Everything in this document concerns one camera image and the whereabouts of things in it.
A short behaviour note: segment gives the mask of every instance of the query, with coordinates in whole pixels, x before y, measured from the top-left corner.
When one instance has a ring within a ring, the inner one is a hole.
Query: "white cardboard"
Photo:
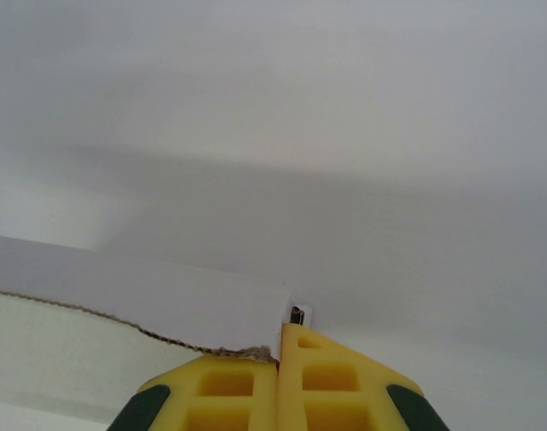
[[[0,290],[110,314],[192,346],[267,346],[275,359],[291,310],[280,283],[5,237]]]

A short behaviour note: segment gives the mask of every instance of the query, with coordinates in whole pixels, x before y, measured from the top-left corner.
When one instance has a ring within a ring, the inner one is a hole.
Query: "rectangular hole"
[[[375,431],[368,407],[361,402],[305,404],[307,431]]]
[[[201,378],[198,395],[251,397],[253,395],[253,374],[241,370],[210,371]]]
[[[297,345],[300,348],[320,348],[321,347],[321,346],[319,346],[318,343],[316,343],[312,339],[309,339],[305,336],[299,337],[299,339],[297,340]]]
[[[181,431],[248,431],[249,408],[189,409]]]
[[[358,391],[355,368],[349,364],[307,365],[303,370],[304,391]]]

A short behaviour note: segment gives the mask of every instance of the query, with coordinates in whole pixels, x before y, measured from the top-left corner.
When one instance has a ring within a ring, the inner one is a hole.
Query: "green rubber grip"
[[[107,431],[147,431],[170,393],[169,387],[158,384],[135,394],[116,416]]]
[[[429,402],[418,393],[398,384],[387,386],[387,392],[409,431],[449,431]]]

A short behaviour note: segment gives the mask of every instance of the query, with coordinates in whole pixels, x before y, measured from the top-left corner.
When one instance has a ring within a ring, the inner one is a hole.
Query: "yellow plastic part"
[[[408,431],[386,387],[422,395],[402,374],[295,324],[283,326],[279,431]]]
[[[203,356],[144,384],[171,394],[149,431],[275,431],[277,369],[247,359]]]

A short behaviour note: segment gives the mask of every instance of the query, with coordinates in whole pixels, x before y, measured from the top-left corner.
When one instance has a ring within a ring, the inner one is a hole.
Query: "yellow tool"
[[[203,356],[144,384],[109,431],[448,431],[407,377],[300,325],[281,363]]]

